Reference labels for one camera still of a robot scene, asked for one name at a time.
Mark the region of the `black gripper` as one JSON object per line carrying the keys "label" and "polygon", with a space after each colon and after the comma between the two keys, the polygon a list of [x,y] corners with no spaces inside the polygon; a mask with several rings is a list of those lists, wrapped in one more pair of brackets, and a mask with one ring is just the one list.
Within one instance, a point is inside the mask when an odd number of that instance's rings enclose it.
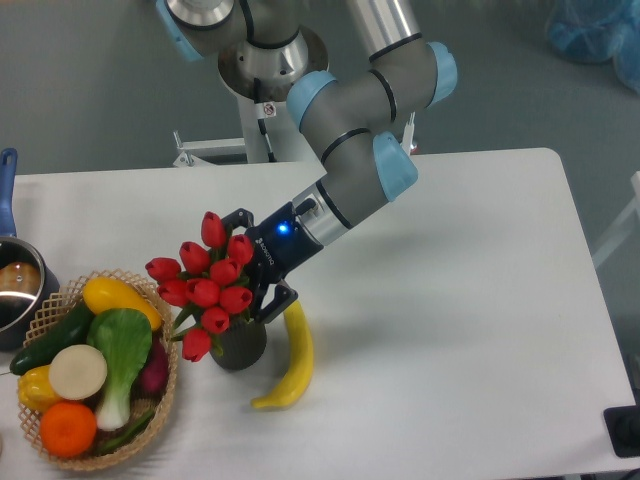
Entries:
{"label": "black gripper", "polygon": [[[255,223],[254,214],[244,208],[226,215],[221,222],[228,236],[242,230],[252,242],[253,257],[245,266],[254,293],[251,318],[256,323],[270,323],[298,299],[298,292],[282,279],[323,246],[303,226],[292,201],[260,223]],[[263,305],[272,284],[273,298]]]}

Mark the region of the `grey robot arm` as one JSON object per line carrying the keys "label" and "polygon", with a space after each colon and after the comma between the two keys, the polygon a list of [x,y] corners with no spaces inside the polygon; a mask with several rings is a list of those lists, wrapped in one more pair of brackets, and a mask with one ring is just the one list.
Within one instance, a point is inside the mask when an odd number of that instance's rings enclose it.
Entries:
{"label": "grey robot arm", "polygon": [[297,297],[288,273],[416,182],[393,128],[454,90],[455,60],[443,44],[423,39],[406,1],[348,3],[370,62],[349,83],[314,64],[311,32],[294,1],[160,1],[156,8],[185,57],[216,55],[227,86],[253,106],[284,103],[324,167],[322,178],[262,222],[243,209],[225,218],[256,245],[249,312],[270,322]]}

